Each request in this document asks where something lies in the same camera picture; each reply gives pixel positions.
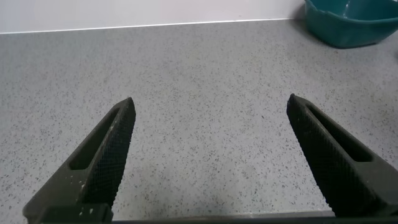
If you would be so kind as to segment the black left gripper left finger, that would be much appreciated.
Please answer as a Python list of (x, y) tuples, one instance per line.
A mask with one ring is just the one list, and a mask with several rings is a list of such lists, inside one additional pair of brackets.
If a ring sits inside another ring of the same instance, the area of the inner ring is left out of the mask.
[(136, 120), (116, 103), (23, 208), (29, 223), (111, 223)]

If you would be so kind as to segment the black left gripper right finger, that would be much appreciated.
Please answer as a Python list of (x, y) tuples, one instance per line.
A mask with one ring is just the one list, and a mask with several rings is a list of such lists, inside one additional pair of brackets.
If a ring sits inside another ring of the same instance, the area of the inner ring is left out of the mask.
[(305, 98), (290, 95), (287, 116), (336, 216), (397, 216), (397, 170), (393, 166)]

